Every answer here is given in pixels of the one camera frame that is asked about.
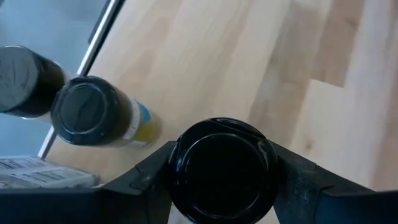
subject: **wooden countertop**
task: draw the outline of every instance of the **wooden countertop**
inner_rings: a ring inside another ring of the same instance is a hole
[[[151,146],[57,138],[50,161],[132,168],[209,117],[241,119],[343,177],[396,189],[397,5],[393,0],[126,1],[90,75],[156,114]]]

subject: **black container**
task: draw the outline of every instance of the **black container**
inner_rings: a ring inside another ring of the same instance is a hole
[[[193,125],[169,159],[169,191],[194,223],[255,223],[271,208],[277,156],[268,140],[235,119]]]
[[[131,123],[131,102],[107,81],[93,76],[70,80],[59,92],[51,120],[66,142],[82,146],[122,144]]]
[[[36,118],[50,111],[64,85],[54,62],[20,46],[0,48],[0,113]]]

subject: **spice jar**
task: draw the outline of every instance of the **spice jar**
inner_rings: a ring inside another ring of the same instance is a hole
[[[0,48],[0,113],[49,120],[55,95],[65,83],[65,72],[21,46]]]
[[[93,76],[74,78],[62,88],[51,119],[64,141],[82,146],[141,147],[156,135],[145,106]]]

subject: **black jar lid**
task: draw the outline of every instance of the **black jar lid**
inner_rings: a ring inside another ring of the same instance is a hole
[[[115,89],[107,81],[92,76],[74,78],[55,99],[52,124],[71,144],[105,144],[117,125],[119,104]]]
[[[235,119],[193,125],[169,159],[169,192],[193,223],[255,223],[271,209],[277,156],[268,140]]]
[[[0,112],[20,110],[34,92],[42,67],[32,51],[19,46],[0,48]]]

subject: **barcode label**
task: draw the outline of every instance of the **barcode label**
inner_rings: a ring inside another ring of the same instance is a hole
[[[30,158],[30,157],[0,159],[0,170],[36,168],[43,166],[51,166],[51,165],[45,161],[42,161],[41,159]]]
[[[38,183],[49,183],[59,180],[67,180],[76,177],[82,177],[87,175],[84,172],[71,169],[56,169],[40,172],[29,172],[24,174],[12,174],[15,177],[22,178],[24,180],[34,181]]]

